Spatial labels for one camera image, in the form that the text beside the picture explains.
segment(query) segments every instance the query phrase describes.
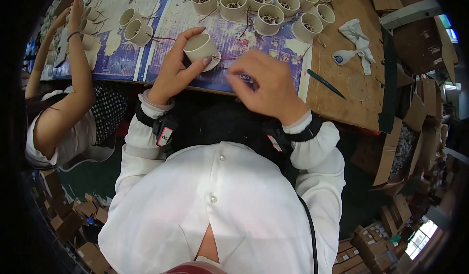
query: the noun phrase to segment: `floor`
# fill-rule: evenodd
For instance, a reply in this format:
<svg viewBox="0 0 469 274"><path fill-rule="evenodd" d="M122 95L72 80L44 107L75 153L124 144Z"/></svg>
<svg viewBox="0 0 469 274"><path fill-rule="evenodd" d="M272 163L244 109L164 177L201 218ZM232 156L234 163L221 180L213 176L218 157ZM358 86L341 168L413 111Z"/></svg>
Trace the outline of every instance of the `floor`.
<svg viewBox="0 0 469 274"><path fill-rule="evenodd" d="M349 232L358 225L366 226L379 219L381 206L389 205L391 197L380 191L369 190L373 178L349 162L355 149L358 136L341 132L341 140L337 148L345 159L346 185L342 192L342 218L339 239L348 238ZM84 199L85 193L95 193L106 197L113 197L114 183L120 172L120 148L124 144L119 138L116 152L103 163L84 163L68 173L60 173L63 186L72 197Z"/></svg>

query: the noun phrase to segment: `painted fingernail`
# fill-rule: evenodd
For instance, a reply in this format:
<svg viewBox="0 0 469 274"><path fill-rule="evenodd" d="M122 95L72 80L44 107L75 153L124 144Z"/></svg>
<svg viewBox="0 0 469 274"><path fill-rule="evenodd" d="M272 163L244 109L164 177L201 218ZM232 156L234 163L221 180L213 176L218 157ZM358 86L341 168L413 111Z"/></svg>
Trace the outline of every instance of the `painted fingernail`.
<svg viewBox="0 0 469 274"><path fill-rule="evenodd" d="M210 62L212 61L212 57L211 56L207 56L205 57L204 59L202 59L202 63L207 66L210 64Z"/></svg>

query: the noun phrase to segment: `hand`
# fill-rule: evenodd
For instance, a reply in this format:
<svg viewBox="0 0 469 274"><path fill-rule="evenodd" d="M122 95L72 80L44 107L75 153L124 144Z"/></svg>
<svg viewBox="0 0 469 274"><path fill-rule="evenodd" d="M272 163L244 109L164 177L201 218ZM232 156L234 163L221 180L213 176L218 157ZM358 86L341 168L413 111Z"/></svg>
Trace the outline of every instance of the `hand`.
<svg viewBox="0 0 469 274"><path fill-rule="evenodd" d="M182 63L184 57L183 49L186 46L187 40L202 34L204 30L204 27L191 28L177 37L173 48L163 60L160 73L148 93L150 101L158 105L166 105L169 98L185 89L212 61L211 56L204 57L194 61L187 69Z"/></svg>
<svg viewBox="0 0 469 274"><path fill-rule="evenodd" d="M258 88L251 89L237 75L247 73ZM249 50L228 70L228 82L246 107L275 117L284 126L298 121L309 109L296 95L290 68L260 50Z"/></svg>
<svg viewBox="0 0 469 274"><path fill-rule="evenodd" d="M65 25L65 18L67 17L69 12L70 12L70 7L62 11L62 13L59 14L59 16L57 16L54 19L54 21L51 23L50 30L55 32L58 28Z"/></svg>
<svg viewBox="0 0 469 274"><path fill-rule="evenodd" d="M74 31L78 31L82 20L83 7L83 0L73 0L72 6L70 7L70 15L68 16L68 35Z"/></svg>

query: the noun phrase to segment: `white cloth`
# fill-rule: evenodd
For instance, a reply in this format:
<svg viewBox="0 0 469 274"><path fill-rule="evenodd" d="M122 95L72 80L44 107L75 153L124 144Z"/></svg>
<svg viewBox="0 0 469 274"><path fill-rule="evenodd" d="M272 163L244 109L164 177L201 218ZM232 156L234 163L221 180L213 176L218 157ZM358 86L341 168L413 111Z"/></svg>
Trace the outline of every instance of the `white cloth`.
<svg viewBox="0 0 469 274"><path fill-rule="evenodd" d="M171 106L152 106L152 118ZM284 127L304 130L311 114ZM305 200L316 232L318 268L332 273L337 255L344 160L339 132L322 124L291 155L300 171L296 191L278 167L243 144L220 142L178 151L165 161L151 128L135 117L122 147L116 195L98 244L118 273L161 273L195 259L209 224L220 267L228 274L312 273L312 243Z"/></svg>
<svg viewBox="0 0 469 274"><path fill-rule="evenodd" d="M49 94L44 95L42 101L62 93L70 94L73 92L73 87L69 86L64 91L55 90ZM96 122L93 113L88 113L76 123L71 130L69 130L55 148L55 153L50 160L48 160L40 151L34 147L34 127L38 116L34 118L31 125L28 127L26 138L26 159L32 166L35 167L48 167L48 166L61 166L71 160L74 156L83 153L88 147L96 142Z"/></svg>
<svg viewBox="0 0 469 274"><path fill-rule="evenodd" d="M364 48L370 44L370 39L362 32L360 27L360 20L358 18L352 19L349 22L346 22L339 28L341 32L347 39L352 41L355 44L357 49ZM375 63L373 54L368 48L366 50L358 52L358 56L362 58L362 67L365 75L369 76L372 74L372 69L370 65Z"/></svg>

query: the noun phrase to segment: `woman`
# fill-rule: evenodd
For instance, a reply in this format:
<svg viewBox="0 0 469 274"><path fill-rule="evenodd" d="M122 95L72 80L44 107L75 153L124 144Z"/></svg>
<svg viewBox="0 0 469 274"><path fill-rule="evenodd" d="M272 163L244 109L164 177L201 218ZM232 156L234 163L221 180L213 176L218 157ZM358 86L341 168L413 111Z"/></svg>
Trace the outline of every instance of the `woman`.
<svg viewBox="0 0 469 274"><path fill-rule="evenodd" d="M172 97L212 59L187 69L182 63L187 40L204 30L180 34L153 87L139 95L99 249L119 274L332 273L345 185L339 132L296 95L286 63L248 51L227 74L248 110L214 103L166 126L179 104ZM262 134L265 125L256 127L256 114L283 129L290 155L283 153L290 143L279 151L274 137ZM161 147L168 145L174 153L165 159ZM295 188L274 153L300 169Z"/></svg>
<svg viewBox="0 0 469 274"><path fill-rule="evenodd" d="M114 133L127 108L125 92L117 85L99 82L93 85L78 30L82 14L83 1L74 0L54 20L39 48L26 87L29 125L26 159L34 168L62 167L80 154L94 154L95 158L104 160L90 152L90 147L102 144ZM50 43L55 31L65 24L67 15L72 85L64 91L39 95L39 81Z"/></svg>

